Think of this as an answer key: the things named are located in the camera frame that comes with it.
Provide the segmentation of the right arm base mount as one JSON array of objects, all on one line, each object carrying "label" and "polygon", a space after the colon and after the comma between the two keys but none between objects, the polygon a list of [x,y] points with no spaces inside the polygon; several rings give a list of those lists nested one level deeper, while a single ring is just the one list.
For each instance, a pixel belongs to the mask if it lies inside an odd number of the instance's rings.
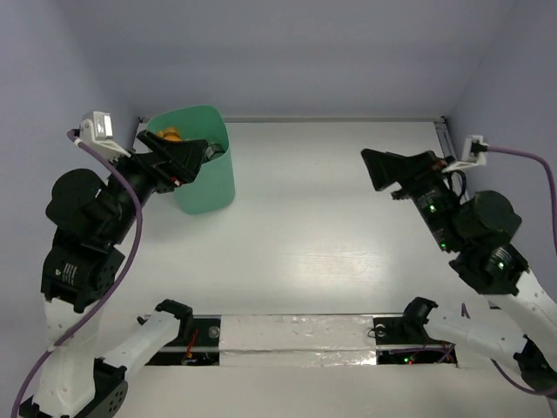
[{"label": "right arm base mount", "polygon": [[367,337],[376,344],[379,365],[458,365],[454,344],[435,340],[425,329],[426,317],[439,305],[423,297],[414,298],[403,313],[375,317]]}]

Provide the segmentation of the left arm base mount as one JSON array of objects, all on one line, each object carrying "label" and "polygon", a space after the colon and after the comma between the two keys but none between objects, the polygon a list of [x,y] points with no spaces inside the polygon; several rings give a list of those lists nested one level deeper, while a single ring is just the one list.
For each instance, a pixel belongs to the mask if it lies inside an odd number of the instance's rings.
[{"label": "left arm base mount", "polygon": [[175,300],[164,300],[155,308],[156,311],[167,309],[178,314],[178,336],[160,348],[146,365],[218,366],[221,316],[195,315],[191,307]]}]

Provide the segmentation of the clear Pepsi bottle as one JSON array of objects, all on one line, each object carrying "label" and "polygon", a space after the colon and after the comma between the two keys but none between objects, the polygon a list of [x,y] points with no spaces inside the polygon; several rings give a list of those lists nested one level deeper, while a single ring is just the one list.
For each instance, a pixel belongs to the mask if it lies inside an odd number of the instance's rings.
[{"label": "clear Pepsi bottle", "polygon": [[225,149],[222,145],[214,143],[210,144],[205,148],[205,160],[207,162],[213,161],[216,158],[219,158],[221,155],[225,153]]}]

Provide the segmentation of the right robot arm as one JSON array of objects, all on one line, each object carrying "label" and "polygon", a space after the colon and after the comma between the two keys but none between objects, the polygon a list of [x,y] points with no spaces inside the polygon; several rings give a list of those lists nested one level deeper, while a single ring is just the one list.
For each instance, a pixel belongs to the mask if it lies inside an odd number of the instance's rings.
[{"label": "right robot arm", "polygon": [[375,191],[398,184],[393,199],[411,200],[438,248],[456,253],[449,266],[457,276],[517,326],[490,327],[416,297],[403,313],[402,334],[411,341],[426,337],[467,348],[518,374],[521,391],[555,398],[556,303],[512,244],[521,218],[498,192],[478,192],[464,201],[450,184],[453,174],[480,161],[440,158],[431,151],[403,156],[364,149],[360,155]]}]

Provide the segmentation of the amber ribbed orange bottle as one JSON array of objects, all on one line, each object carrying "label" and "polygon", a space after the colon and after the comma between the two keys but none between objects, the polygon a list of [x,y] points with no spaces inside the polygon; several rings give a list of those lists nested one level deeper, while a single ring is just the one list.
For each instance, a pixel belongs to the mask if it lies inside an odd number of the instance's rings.
[{"label": "amber ribbed orange bottle", "polygon": [[169,142],[180,142],[181,141],[181,136],[180,136],[179,130],[175,127],[167,127],[165,129],[159,131],[157,133],[157,135],[165,141],[169,141]]}]

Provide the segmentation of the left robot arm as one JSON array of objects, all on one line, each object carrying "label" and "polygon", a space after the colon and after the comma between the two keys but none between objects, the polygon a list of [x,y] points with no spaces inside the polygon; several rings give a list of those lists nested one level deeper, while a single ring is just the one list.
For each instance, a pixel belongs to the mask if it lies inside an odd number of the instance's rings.
[{"label": "left robot arm", "polygon": [[155,193],[192,183],[206,160],[208,142],[168,141],[151,131],[138,139],[144,153],[116,143],[95,145],[83,130],[68,133],[110,173],[101,179],[84,168],[62,175],[51,190],[47,218],[56,226],[44,260],[41,292],[47,318],[47,347],[29,371],[39,379],[35,394],[20,389],[14,417],[112,417],[121,408],[131,378],[164,346],[196,339],[193,312],[163,300],[140,321],[121,346],[97,355],[104,305],[122,284],[137,255],[118,246],[128,233],[140,238],[143,208]]}]

